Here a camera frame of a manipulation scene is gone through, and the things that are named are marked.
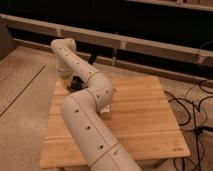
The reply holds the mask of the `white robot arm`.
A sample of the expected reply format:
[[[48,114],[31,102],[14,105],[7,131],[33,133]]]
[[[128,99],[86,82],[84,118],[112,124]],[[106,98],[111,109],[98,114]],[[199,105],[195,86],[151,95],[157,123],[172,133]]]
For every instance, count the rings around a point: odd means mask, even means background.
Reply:
[[[91,171],[142,171],[98,116],[112,101],[112,82],[75,54],[73,39],[53,40],[51,48],[58,57],[60,75],[68,77],[74,72],[87,85],[62,100],[61,114]]]

